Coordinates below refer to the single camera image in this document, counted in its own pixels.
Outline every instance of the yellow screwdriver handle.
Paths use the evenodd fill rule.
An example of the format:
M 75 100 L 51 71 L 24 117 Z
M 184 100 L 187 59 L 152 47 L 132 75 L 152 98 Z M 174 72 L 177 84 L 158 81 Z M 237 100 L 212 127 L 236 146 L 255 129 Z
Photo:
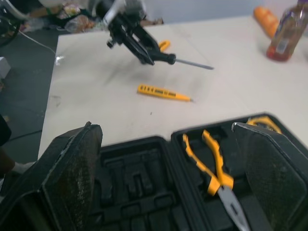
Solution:
M 170 46 L 170 44 L 171 44 L 171 42 L 169 40 L 161 41 L 158 44 L 160 51 L 165 51 Z
M 165 99 L 181 100 L 181 101 L 191 101 L 191 99 L 185 95 L 178 94 L 167 89 L 157 88 L 154 86 L 149 86 L 145 84 L 140 84 L 137 89 L 138 93 L 152 95 Z
M 214 155 L 215 162 L 216 162 L 216 174 L 217 174 L 218 180 L 220 181 L 221 185 L 226 185 L 230 189 L 232 189 L 234 179 L 233 179 L 233 177 L 231 177 L 230 175 L 225 173 L 222 169 L 222 167 L 223 167 L 223 157 L 220 154 L 218 142 L 215 139 L 213 139 L 210 136 L 210 133 L 208 133 L 208 131 L 206 131 L 206 130 L 203 130 L 202 138 L 206 142 L 208 147 L 211 149 L 211 151 Z

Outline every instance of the white table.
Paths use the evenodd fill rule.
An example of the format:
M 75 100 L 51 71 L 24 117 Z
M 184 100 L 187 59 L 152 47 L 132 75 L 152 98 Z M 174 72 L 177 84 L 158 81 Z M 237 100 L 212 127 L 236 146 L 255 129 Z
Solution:
M 56 136 L 87 121 L 101 125 L 103 145 L 160 135 L 259 112 L 276 115 L 308 144 L 308 38 L 287 63 L 265 56 L 270 39 L 252 17 L 148 27 L 168 39 L 184 64 L 141 65 L 126 47 L 106 46 L 107 33 L 60 36 L 40 157 Z M 141 83 L 191 96 L 195 103 L 136 93 Z

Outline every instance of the yellow pliers handle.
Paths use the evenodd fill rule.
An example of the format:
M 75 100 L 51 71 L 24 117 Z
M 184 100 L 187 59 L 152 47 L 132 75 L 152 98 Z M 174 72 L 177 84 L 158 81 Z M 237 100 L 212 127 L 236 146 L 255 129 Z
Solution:
M 205 177 L 207 178 L 206 181 L 209 182 L 209 185 L 207 186 L 207 192 L 214 196 L 218 189 L 221 187 L 221 184 L 219 182 L 219 180 L 217 179 L 217 177 L 213 174 L 213 172 L 207 167 L 205 166 L 200 160 L 199 158 L 193 153 L 190 145 L 189 145 L 189 140 L 188 140 L 188 136 L 186 134 L 183 134 L 183 142 L 186 146 L 185 151 L 187 153 L 187 155 L 193 160 L 195 161 L 197 167 L 205 173 Z
M 247 121 L 247 124 L 258 126 L 258 124 L 264 124 L 268 127 L 270 130 L 274 130 L 279 134 L 282 134 L 281 129 L 268 117 L 268 116 L 262 116 L 262 117 L 256 117 L 249 119 Z
M 223 168 L 222 168 L 223 167 L 223 157 L 220 153 L 218 142 L 215 139 L 213 139 L 210 136 L 210 133 L 208 133 L 208 131 L 206 130 L 203 130 L 202 139 L 206 142 L 206 144 L 211 149 L 214 155 L 215 162 L 216 162 L 216 174 L 217 174 L 217 178 L 219 182 L 221 183 L 221 185 L 226 185 L 230 189 L 232 189 L 233 184 L 234 184 L 234 179 L 233 177 L 231 177 L 230 175 L 228 175 L 227 173 L 223 171 Z

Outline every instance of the black tool case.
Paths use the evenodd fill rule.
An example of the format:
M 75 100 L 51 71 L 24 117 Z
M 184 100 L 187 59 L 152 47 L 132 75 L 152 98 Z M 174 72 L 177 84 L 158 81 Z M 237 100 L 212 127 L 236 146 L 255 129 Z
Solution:
M 19 209 L 21 202 L 27 202 L 25 195 L 31 193 L 41 198 L 36 200 L 36 208 L 40 211 L 46 210 L 46 222 L 50 222 L 54 230 L 238 231 L 219 197 L 206 193 L 205 178 L 188 159 L 184 150 L 182 136 L 187 134 L 194 153 L 216 172 L 213 154 L 202 141 L 202 132 L 206 129 L 220 145 L 225 170 L 234 178 L 233 191 L 243 207 L 251 231 L 281 231 L 283 229 L 275 226 L 277 220 L 274 220 L 273 216 L 274 212 L 277 212 L 277 206 L 271 202 L 283 205 L 284 191 L 279 195 L 279 200 L 271 200 L 276 199 L 276 195 L 266 197 L 265 194 L 260 197 L 258 191 L 252 190 L 246 177 L 245 158 L 243 153 L 239 152 L 237 140 L 231 130 L 234 122 L 246 123 L 250 117 L 266 115 L 296 146 L 298 153 L 307 158 L 307 149 L 283 124 L 268 114 L 188 128 L 173 133 L 170 142 L 161 137 L 150 137 L 99 149 L 101 134 L 98 126 L 85 127 L 79 135 L 72 136 L 75 138 L 67 135 L 64 139 L 60 136 L 51 143 L 42 158 L 21 176 L 14 187 L 5 187 L 8 189 L 4 194 L 6 203 L 3 204 L 3 200 L 0 204 L 0 216 L 6 213 L 11 219 L 4 220 L 0 217 L 0 229 L 11 231 L 20 230 L 20 227 L 32 227 L 27 230 L 43 230 L 33 228 L 33 224 L 41 225 L 41 219 L 30 218 L 30 213 L 27 212 L 30 207 L 22 206 L 23 210 Z M 87 134 L 87 140 L 80 138 L 83 134 Z M 66 154 L 59 158 L 63 148 Z M 287 221 L 292 218 L 292 221 L 296 221 L 298 227 L 301 227 L 293 229 L 291 226 L 285 230 L 306 231 L 308 174 L 299 169 L 303 169 L 305 164 L 308 169 L 308 161 L 301 161 L 301 168 L 298 168 L 298 157 L 282 156 L 281 159 L 281 163 L 285 166 L 287 163 L 288 169 L 291 169 L 294 182 L 302 183 L 300 189 L 303 193 L 292 203 L 279 207 L 286 211 L 289 205 L 294 205 L 295 202 L 298 205 L 279 218 L 286 218 Z M 267 184 L 262 186 L 268 190 L 272 186 L 270 177 L 269 181 L 265 182 Z M 26 211 L 27 216 L 22 215 L 22 211 Z M 18 214 L 24 218 L 24 222 L 15 224 L 13 221 Z
M 215 172 L 214 157 L 202 141 L 206 129 L 220 145 L 226 172 L 234 177 L 238 197 L 252 231 L 272 231 L 245 175 L 233 122 L 269 116 L 301 151 L 305 147 L 275 117 L 259 114 L 175 132 L 171 142 L 150 137 L 101 149 L 94 200 L 87 230 L 237 231 L 218 196 L 206 193 L 199 169 L 185 153 L 182 135 L 194 153 Z

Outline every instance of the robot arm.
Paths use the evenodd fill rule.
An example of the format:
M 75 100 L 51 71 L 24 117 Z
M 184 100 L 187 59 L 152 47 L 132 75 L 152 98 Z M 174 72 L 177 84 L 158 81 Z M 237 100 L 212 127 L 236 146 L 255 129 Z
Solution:
M 29 13 L 41 7 L 61 4 L 62 0 L 0 0 L 0 33 L 8 31 L 12 22 L 21 22 L 29 18 Z M 155 61 L 174 64 L 176 56 L 160 52 L 154 38 L 140 26 L 145 16 L 143 0 L 75 0 L 93 16 L 103 20 L 105 30 L 110 32 L 107 45 L 124 44 L 143 64 L 154 65 Z

